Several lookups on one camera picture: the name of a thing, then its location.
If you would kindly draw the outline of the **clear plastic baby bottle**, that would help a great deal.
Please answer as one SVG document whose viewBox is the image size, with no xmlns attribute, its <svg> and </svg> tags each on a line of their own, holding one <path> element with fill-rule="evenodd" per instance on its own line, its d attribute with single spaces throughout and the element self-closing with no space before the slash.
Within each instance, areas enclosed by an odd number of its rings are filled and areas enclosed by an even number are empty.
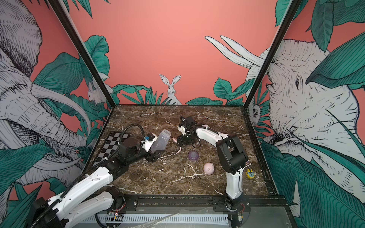
<svg viewBox="0 0 365 228">
<path fill-rule="evenodd" d="M 171 132 L 164 129 L 159 136 L 157 137 L 156 141 L 153 142 L 150 151 L 151 153 L 155 154 L 157 151 L 162 151 L 166 148 L 168 141 L 170 140 Z"/>
</svg>

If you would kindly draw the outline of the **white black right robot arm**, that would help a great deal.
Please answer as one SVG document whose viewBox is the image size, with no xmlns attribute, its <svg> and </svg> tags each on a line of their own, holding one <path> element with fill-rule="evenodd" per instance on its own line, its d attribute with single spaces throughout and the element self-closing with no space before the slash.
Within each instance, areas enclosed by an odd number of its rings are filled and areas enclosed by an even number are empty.
<svg viewBox="0 0 365 228">
<path fill-rule="evenodd" d="M 178 127 L 182 134 L 177 138 L 177 145 L 194 144 L 197 141 L 204 140 L 217 149 L 220 164 L 226 171 L 226 194 L 235 200 L 239 198 L 242 191 L 242 175 L 248 157 L 236 134 L 224 134 L 218 132 L 207 125 L 193 126 L 186 128 L 182 124 Z"/>
</svg>

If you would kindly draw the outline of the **purple bottle collar with straw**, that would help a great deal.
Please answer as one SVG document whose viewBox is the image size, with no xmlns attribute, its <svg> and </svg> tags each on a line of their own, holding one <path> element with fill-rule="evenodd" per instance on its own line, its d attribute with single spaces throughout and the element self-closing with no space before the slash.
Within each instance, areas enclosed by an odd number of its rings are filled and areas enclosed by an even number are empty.
<svg viewBox="0 0 365 228">
<path fill-rule="evenodd" d="M 180 147 L 176 153 L 178 155 L 185 156 L 185 158 L 187 158 L 188 160 L 190 160 L 192 162 L 199 160 L 199 157 L 200 157 L 197 150 L 194 149 L 193 147 Z"/>
</svg>

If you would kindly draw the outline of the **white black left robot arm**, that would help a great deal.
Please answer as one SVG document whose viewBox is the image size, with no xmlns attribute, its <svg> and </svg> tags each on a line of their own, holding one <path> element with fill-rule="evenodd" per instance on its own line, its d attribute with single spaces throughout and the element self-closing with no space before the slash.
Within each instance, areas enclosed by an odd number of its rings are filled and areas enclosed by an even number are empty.
<svg viewBox="0 0 365 228">
<path fill-rule="evenodd" d="M 62 193 L 38 199 L 26 219 L 27 228 L 73 228 L 92 215 L 112 210 L 118 214 L 126 207 L 123 193 L 110 187 L 95 197 L 92 194 L 126 173 L 139 160 L 155 162 L 167 146 L 154 135 L 142 141 L 127 138 L 104 161 L 81 174 Z"/>
</svg>

